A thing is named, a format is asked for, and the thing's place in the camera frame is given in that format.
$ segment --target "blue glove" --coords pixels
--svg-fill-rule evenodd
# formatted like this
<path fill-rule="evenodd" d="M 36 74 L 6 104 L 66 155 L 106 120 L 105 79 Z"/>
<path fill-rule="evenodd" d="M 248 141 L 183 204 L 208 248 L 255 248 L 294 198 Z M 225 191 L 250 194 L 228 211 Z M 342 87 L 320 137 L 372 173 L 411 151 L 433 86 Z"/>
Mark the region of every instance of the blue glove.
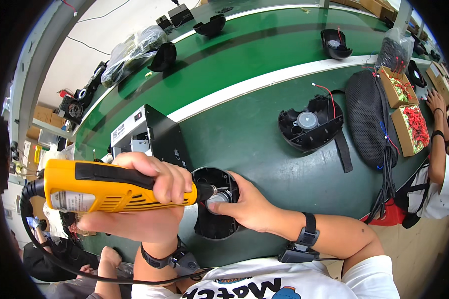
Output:
<path fill-rule="evenodd" d="M 27 217 L 27 223 L 29 226 L 33 227 L 33 229 L 37 229 L 40 226 L 40 220 L 38 217 Z"/>

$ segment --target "red stool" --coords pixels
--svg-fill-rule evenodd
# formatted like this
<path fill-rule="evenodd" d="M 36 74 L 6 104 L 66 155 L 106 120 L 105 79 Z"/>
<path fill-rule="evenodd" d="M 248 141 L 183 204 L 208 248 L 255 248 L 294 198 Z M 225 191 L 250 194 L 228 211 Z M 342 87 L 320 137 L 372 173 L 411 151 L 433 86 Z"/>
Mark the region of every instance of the red stool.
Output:
<path fill-rule="evenodd" d="M 389 199 L 384 207 L 384 216 L 380 219 L 373 219 L 369 224 L 380 226 L 394 226 L 396 224 L 402 224 L 406 212 L 400 207 L 394 204 L 394 199 Z M 364 222 L 368 216 L 362 217 L 360 220 Z"/>

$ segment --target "yellow electric screwdriver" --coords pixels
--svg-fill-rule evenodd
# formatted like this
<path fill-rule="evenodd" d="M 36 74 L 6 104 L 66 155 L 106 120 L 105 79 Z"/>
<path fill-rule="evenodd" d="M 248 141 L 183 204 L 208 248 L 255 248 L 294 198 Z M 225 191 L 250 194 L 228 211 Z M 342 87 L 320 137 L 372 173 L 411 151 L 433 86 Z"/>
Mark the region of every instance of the yellow electric screwdriver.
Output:
<path fill-rule="evenodd" d="M 134 169 L 88 161 L 48 160 L 42 182 L 48 206 L 63 212 L 134 212 L 188 206 L 216 195 L 215 186 L 193 183 L 180 205 L 153 196 L 153 177 Z"/>

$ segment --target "green workbench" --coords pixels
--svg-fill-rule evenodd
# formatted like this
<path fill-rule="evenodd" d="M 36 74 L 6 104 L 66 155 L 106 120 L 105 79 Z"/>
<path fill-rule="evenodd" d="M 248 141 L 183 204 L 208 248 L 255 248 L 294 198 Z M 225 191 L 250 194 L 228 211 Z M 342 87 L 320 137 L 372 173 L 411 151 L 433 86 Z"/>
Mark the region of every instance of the green workbench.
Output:
<path fill-rule="evenodd" d="M 96 156 L 105 155 L 111 131 L 143 104 L 170 114 L 249 78 L 328 59 L 322 51 L 319 32 L 338 25 L 346 34 L 354 56 L 377 53 L 387 30 L 376 18 L 358 13 L 282 9 L 228 21 L 224 33 L 212 40 L 197 34 L 183 39 L 176 44 L 178 68 L 173 74 L 154 73 L 145 78 L 149 70 L 144 68 L 120 83 L 91 111 L 77 134 L 77 154 L 86 160 L 92 159 L 93 149 Z M 336 94 L 334 99 L 345 115 L 343 131 L 354 168 L 347 174 L 343 172 L 334 142 L 316 152 L 302 154 L 286 143 L 277 126 L 281 110 L 300 110 L 315 94 L 323 94 L 312 82 L 333 90 L 345 87 L 347 79 L 360 70 L 361 66 L 355 66 L 295 78 L 186 119 L 180 127 L 193 166 L 214 166 L 240 173 L 271 203 L 284 209 L 360 219 L 374 203 L 382 176 L 366 166 L 356 153 L 346 124 L 344 95 Z M 431 130 L 431 114 L 425 103 L 420 106 Z M 413 157 L 399 157 L 393 169 L 396 187 L 406 182 L 427 155 L 425 149 Z M 181 225 L 190 228 L 194 222 Z M 222 241 L 205 240 L 189 232 L 190 229 L 181 231 L 180 237 L 201 266 L 221 266 L 278 254 L 286 243 L 278 236 L 247 229 Z M 86 237 L 83 245 L 96 254 L 104 245 L 118 247 L 126 262 L 133 262 L 138 248 L 137 242 L 101 233 Z"/>

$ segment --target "hand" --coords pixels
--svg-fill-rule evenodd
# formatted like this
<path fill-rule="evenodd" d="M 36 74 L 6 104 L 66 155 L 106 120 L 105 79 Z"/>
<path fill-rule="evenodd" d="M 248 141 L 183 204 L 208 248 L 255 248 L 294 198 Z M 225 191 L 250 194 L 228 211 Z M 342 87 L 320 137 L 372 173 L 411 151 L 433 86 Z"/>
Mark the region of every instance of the hand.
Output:
<path fill-rule="evenodd" d="M 209 209 L 216 214 L 231 216 L 249 229 L 270 232 L 273 227 L 271 220 L 282 210 L 270 204 L 251 182 L 239 174 L 228 172 L 238 183 L 238 203 L 216 202 L 210 204 Z"/>
<path fill-rule="evenodd" d="M 31 226 L 34 230 L 37 229 L 37 227 L 40 226 L 40 220 L 38 219 L 38 217 L 27 217 L 27 223 L 29 226 Z"/>
<path fill-rule="evenodd" d="M 187 170 L 160 162 L 142 152 L 121 153 L 113 164 L 156 177 L 153 194 L 161 203 L 173 201 L 180 204 L 183 193 L 192 191 L 192 176 Z M 92 212 L 82 217 L 78 228 L 140 242 L 170 243 L 176 240 L 183 211 L 184 207 L 123 213 Z"/>
<path fill-rule="evenodd" d="M 113 267 L 118 268 L 121 263 L 121 256 L 111 247 L 105 246 L 102 249 L 101 263 L 110 263 Z"/>
<path fill-rule="evenodd" d="M 432 91 L 428 90 L 428 100 L 426 101 L 426 104 L 431 109 L 432 113 L 436 111 L 436 109 L 441 109 L 443 111 L 443 114 L 446 112 L 446 104 L 444 102 L 443 96 L 440 95 L 435 89 L 432 89 Z"/>
<path fill-rule="evenodd" d="M 93 268 L 90 265 L 84 265 L 80 268 L 81 272 L 85 272 L 85 273 L 90 273 L 93 271 Z"/>

